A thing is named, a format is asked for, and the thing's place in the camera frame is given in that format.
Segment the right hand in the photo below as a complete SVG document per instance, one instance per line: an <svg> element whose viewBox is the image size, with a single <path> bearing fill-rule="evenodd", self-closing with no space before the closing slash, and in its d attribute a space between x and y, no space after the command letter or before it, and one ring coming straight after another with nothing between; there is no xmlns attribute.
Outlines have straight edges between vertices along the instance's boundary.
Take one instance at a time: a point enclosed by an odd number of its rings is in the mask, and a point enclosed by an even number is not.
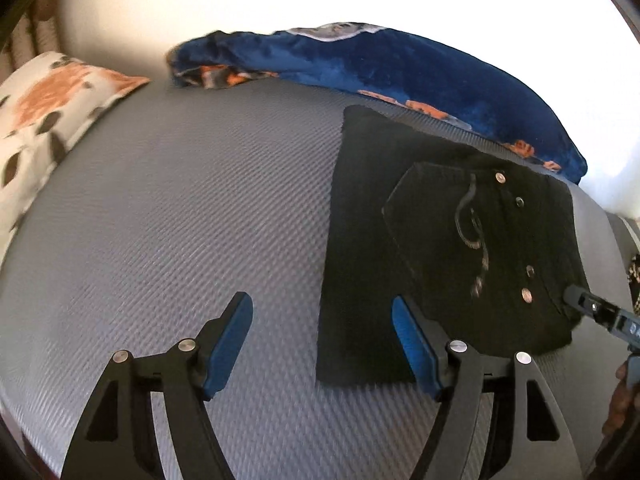
<svg viewBox="0 0 640 480"><path fill-rule="evenodd" d="M612 394L608 406L608 417L602 426L602 434L605 437L612 436L616 430L624 426L631 405L634 405L634 389L629 389L627 380L627 363L623 363L617 370L615 377L618 384Z"/></svg>

